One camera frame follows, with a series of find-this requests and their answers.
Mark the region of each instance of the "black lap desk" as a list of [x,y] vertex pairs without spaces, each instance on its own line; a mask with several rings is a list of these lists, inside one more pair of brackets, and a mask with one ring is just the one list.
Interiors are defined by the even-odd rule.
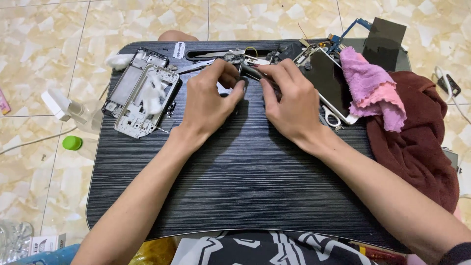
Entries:
[[[347,39],[344,43],[361,52],[364,41]],[[275,49],[278,43],[287,47],[293,42],[298,41],[187,41],[186,50],[247,46]],[[134,53],[139,47],[168,56],[170,63],[178,67],[191,64],[184,58],[172,57],[175,42],[135,42],[120,53]],[[397,70],[410,70],[404,52],[399,54]],[[186,83],[198,72],[181,76],[183,84],[175,97],[173,127],[182,121]],[[113,71],[110,91],[122,73]],[[287,140],[266,119],[259,82],[249,79],[244,100],[236,112],[185,164],[148,240],[202,231],[270,229],[320,233],[406,251],[333,171]],[[156,130],[137,140],[117,132],[114,122],[114,118],[105,116],[101,127],[86,210],[90,228],[169,136]],[[364,119],[344,127],[338,135],[373,158]]]

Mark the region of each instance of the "knee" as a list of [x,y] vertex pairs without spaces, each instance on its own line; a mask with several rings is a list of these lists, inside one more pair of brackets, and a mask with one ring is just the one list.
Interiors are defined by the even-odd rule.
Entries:
[[162,33],[159,41],[197,41],[196,37],[188,35],[178,30],[168,30]]

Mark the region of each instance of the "smartphone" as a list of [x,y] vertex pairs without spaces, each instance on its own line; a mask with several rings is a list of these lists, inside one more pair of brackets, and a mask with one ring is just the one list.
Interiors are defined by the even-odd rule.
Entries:
[[340,65],[321,48],[317,48],[309,59],[312,69],[307,70],[305,76],[319,91],[322,102],[346,124],[354,124],[359,117],[350,113],[353,99]]

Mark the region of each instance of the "maroon towel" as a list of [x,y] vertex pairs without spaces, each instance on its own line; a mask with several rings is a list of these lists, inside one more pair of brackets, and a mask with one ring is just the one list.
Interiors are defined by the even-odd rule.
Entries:
[[459,197],[458,177],[440,146],[447,104],[426,77],[408,71],[390,76],[397,83],[407,120],[397,133],[384,130],[382,116],[368,119],[366,132],[376,161],[453,213]]

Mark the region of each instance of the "black and white shirt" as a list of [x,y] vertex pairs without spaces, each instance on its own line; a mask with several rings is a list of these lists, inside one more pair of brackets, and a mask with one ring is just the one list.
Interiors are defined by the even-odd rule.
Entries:
[[[183,238],[171,265],[375,265],[326,236],[280,231],[223,231]],[[456,246],[440,265],[471,265],[471,243]]]

